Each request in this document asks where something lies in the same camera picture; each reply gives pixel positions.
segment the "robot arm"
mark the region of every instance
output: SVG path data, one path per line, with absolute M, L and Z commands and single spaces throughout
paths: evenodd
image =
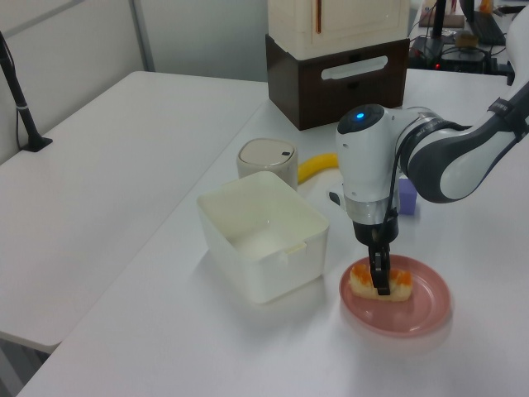
M 426 108 L 386 109 L 364 105 L 338 124 L 337 152 L 346 209 L 356 238 L 369 248 L 374 286 L 389 294 L 389 243 L 398 235 L 398 168 L 433 203 L 462 199 L 478 188 L 529 128 L 529 10 L 512 23 L 507 51 L 513 85 L 467 128 Z

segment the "white tabletop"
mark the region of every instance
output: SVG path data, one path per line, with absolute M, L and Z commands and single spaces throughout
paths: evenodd
M 409 70 L 405 106 L 468 124 L 504 82 Z M 331 223 L 323 277 L 259 306 L 217 273 L 197 196 L 236 178 L 236 153 L 250 139 L 291 141 L 303 161 L 334 151 L 335 128 L 299 132 L 264 103 L 20 396 L 527 395 L 528 140 L 470 197 L 447 205 L 420 198 L 416 216 L 401 217 L 392 252 L 436 269 L 453 299 L 450 321 L 424 337 L 367 331 L 341 303 L 340 278 L 367 251 L 326 198 L 337 170 L 299 187 Z
M 0 166 L 0 337 L 53 351 L 267 97 L 134 73 Z

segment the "yellow banana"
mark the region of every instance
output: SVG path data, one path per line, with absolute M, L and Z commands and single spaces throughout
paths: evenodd
M 307 179 L 312 178 L 321 170 L 338 167 L 337 153 L 324 153 L 315 155 L 298 167 L 298 184 L 302 184 Z

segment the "bread slice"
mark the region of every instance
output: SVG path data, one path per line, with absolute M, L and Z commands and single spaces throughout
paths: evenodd
M 373 286 L 369 267 L 363 263 L 352 267 L 349 283 L 353 294 L 361 298 L 403 302 L 412 294 L 412 274 L 406 270 L 389 271 L 389 295 L 379 295 Z

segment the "black cable clip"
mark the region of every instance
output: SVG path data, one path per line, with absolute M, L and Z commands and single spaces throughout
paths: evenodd
M 511 128 L 519 142 L 529 132 L 529 126 L 520 112 L 505 99 L 498 98 L 496 102 L 488 107 L 488 110 L 500 116 L 505 123 Z

